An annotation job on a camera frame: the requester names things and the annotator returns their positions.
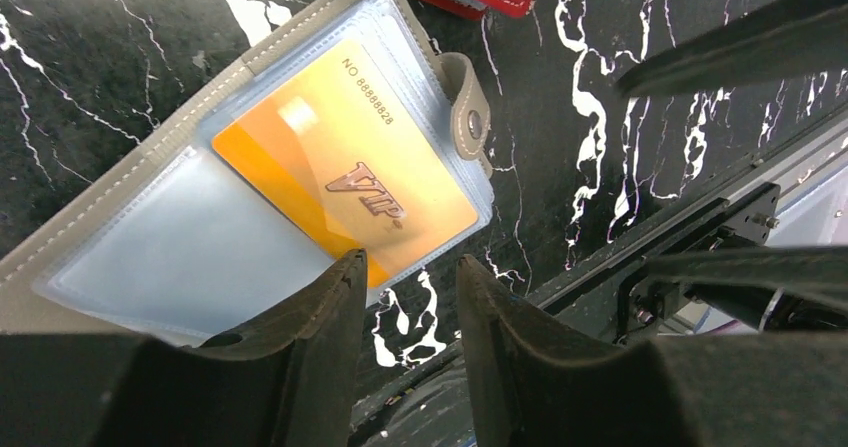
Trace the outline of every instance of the marble countertop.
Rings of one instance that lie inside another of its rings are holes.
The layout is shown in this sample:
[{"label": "marble countertop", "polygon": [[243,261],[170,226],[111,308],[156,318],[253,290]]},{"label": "marble countertop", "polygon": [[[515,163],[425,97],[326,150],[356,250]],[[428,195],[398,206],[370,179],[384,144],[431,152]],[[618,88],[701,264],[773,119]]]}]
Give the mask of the marble countertop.
[{"label": "marble countertop", "polygon": [[[0,0],[0,256],[310,1]],[[612,89],[768,1],[536,0],[524,18],[481,22],[413,1],[433,46],[467,54],[486,90],[496,215],[369,310],[359,394],[458,338],[460,254],[526,294],[841,104],[844,70],[630,102]]]}]

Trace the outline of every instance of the black pointed object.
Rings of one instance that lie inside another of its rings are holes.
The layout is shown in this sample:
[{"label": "black pointed object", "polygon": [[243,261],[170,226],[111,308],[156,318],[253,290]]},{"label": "black pointed object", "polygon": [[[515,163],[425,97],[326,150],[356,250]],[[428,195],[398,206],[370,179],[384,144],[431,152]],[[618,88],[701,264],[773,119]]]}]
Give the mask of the black pointed object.
[{"label": "black pointed object", "polygon": [[199,348],[0,336],[0,444],[344,446],[365,294],[359,251]]},{"label": "black pointed object", "polygon": [[476,260],[457,273],[480,447],[841,445],[848,337],[655,338],[618,349],[509,292]]},{"label": "black pointed object", "polygon": [[650,259],[654,280],[764,287],[848,312],[848,247],[727,249]]},{"label": "black pointed object", "polygon": [[778,0],[633,67],[627,97],[675,95],[848,67],[848,0]]}]

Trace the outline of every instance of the marble table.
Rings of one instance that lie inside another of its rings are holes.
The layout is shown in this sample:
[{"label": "marble table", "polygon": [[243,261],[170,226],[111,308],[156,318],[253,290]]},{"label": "marble table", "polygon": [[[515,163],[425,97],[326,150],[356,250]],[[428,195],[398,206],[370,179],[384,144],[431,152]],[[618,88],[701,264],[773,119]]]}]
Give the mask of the marble table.
[{"label": "marble table", "polygon": [[[0,0],[0,256],[310,1]],[[841,104],[845,70],[631,102],[612,89],[768,1],[536,0],[482,22],[413,1],[433,46],[470,56],[489,97],[496,215],[369,310],[359,395],[456,341],[460,254],[526,294]]]}]

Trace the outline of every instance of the serial number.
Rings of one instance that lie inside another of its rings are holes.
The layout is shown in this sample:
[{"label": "serial number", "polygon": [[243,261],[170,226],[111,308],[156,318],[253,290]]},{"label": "serial number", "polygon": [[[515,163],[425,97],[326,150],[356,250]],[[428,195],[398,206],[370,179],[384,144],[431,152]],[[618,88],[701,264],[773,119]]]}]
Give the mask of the serial number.
[{"label": "serial number", "polygon": [[359,69],[356,65],[351,62],[350,59],[345,59],[342,61],[342,65],[344,65],[345,70],[347,70],[347,74],[351,77],[357,78],[356,85],[359,87],[359,90],[362,91],[362,94],[371,103],[371,107],[374,108],[374,111],[380,118],[385,122],[386,125],[391,124],[395,121],[394,117],[392,117],[391,112],[383,102],[380,100],[380,97],[374,92],[374,89],[371,85],[368,84],[368,81],[365,80],[365,77],[359,76]]}]

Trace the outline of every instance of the vip logo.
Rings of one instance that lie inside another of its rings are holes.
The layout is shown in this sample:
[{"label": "vip logo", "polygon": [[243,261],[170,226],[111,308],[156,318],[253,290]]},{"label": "vip logo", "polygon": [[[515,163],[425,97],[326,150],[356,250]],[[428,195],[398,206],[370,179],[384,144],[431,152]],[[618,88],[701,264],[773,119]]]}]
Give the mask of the vip logo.
[{"label": "vip logo", "polygon": [[[403,207],[398,204],[392,194],[386,190],[374,173],[371,172],[371,169],[363,162],[357,162],[353,171],[330,182],[326,185],[326,189],[330,192],[372,193],[373,195],[359,197],[359,201],[371,212],[371,215],[376,217],[385,214],[393,219],[406,217],[406,211],[403,210]],[[400,228],[398,220],[394,221],[394,225]]]}]

